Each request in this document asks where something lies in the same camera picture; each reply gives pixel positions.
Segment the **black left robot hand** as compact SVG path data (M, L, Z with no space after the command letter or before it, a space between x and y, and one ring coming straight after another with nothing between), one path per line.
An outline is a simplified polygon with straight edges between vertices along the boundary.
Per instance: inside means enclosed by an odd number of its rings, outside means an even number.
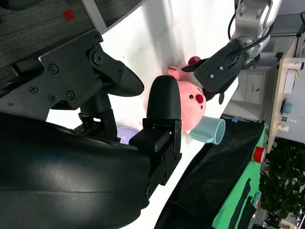
M185 66L182 71L194 73L209 101L216 94L223 94L237 78L248 58L248 53L241 49L239 41L233 39L212 57Z

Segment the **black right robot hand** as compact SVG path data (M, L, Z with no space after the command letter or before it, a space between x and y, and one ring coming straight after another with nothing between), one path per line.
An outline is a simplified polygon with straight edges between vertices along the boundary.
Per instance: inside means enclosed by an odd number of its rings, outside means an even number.
M177 80L157 77L143 128L117 136L109 95L144 85L92 30L14 63L0 92L0 226L117 229L135 221L181 159Z

